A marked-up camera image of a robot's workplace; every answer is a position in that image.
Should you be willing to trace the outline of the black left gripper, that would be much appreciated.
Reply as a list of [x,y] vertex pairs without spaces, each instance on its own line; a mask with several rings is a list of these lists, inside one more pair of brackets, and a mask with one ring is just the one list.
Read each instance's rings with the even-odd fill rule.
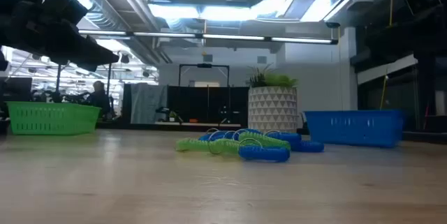
[[80,35],[76,25],[86,14],[78,0],[0,0],[0,45],[96,72],[99,65],[116,63],[119,57]]

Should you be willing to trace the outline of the black metal frame stand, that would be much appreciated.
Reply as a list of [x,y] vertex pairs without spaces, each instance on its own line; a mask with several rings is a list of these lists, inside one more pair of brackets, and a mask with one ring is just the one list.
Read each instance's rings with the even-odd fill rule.
[[109,95],[111,66],[108,66],[107,71],[105,75],[85,70],[74,63],[59,65],[54,97],[59,102],[89,104],[89,97],[96,90],[104,90]]
[[[201,64],[180,64],[178,68],[178,78],[177,78],[177,86],[181,86],[181,80],[182,80],[182,68],[184,66],[188,67],[196,67],[196,68],[225,68],[227,70],[226,76],[226,87],[230,89],[230,66],[229,65],[216,65],[216,64],[207,64],[207,63],[201,63]],[[207,86],[207,119],[209,119],[209,111],[210,111],[210,102],[209,102],[209,87]]]

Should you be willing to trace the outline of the black partition panel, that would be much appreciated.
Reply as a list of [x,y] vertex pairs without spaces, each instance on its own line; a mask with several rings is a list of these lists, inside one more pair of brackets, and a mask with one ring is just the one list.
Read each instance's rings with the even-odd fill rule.
[[168,87],[168,108],[185,122],[248,125],[247,87]]

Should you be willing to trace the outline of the seated person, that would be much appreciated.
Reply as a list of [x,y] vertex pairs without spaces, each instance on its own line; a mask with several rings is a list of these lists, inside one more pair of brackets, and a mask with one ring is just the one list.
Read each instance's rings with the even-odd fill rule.
[[110,100],[105,92],[105,85],[101,81],[93,83],[94,91],[89,94],[87,100],[94,107],[99,107],[99,116],[104,117],[110,112]]

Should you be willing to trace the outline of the blue plastic basket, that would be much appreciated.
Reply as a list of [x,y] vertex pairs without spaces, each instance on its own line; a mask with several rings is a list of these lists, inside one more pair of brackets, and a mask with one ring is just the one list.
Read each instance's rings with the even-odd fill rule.
[[402,140],[399,110],[306,111],[305,117],[315,142],[393,148]]

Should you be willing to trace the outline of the background workbench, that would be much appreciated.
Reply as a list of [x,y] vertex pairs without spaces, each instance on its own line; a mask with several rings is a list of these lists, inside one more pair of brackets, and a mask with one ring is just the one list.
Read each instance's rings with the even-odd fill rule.
[[144,129],[157,127],[202,127],[202,128],[241,128],[241,124],[215,124],[215,123],[180,123],[180,122],[156,122],[154,124],[125,124],[119,122],[99,122],[96,124],[97,128],[114,128],[114,129]]

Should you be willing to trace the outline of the green potted plant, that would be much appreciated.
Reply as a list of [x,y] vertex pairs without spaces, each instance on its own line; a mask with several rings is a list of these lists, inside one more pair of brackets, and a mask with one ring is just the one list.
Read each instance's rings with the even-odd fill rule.
[[270,65],[264,68],[251,67],[252,74],[249,76],[250,87],[295,87],[298,81],[287,75],[277,74]]

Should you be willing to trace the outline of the grey hanging cloth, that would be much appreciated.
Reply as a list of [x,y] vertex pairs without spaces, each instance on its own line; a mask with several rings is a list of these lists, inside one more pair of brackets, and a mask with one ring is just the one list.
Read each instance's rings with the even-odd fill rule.
[[131,85],[131,123],[154,124],[162,114],[156,112],[165,107],[168,100],[168,87],[146,83]]

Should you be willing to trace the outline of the black monitor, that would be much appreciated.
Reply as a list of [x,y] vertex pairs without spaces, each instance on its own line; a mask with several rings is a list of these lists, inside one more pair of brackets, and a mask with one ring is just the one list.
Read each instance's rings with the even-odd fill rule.
[[1,99],[4,101],[30,101],[31,77],[7,77],[0,82]]

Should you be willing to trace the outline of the white triangle-pattern planter pot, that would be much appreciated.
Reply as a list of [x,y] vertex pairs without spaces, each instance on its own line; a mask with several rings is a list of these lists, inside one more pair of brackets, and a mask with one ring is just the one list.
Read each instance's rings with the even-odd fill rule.
[[295,133],[298,128],[295,87],[252,87],[248,93],[248,128]]

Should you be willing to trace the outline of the long ceiling light fixture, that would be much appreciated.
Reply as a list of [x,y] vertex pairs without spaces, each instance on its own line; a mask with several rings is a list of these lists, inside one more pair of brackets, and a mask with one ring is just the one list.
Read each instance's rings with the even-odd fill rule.
[[215,33],[167,33],[146,31],[104,31],[104,30],[79,30],[82,35],[88,36],[115,36],[115,37],[153,37],[153,38],[181,38],[181,39],[217,39],[217,40],[246,40],[262,41],[269,43],[299,43],[336,45],[338,40],[322,38],[294,38],[294,37],[271,37],[271,36],[248,36]]

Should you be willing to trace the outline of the green plastic basket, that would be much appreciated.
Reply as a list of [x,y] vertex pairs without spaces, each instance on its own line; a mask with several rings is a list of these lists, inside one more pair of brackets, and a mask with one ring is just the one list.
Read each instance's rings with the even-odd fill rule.
[[80,135],[95,130],[100,109],[73,103],[7,103],[15,135]]

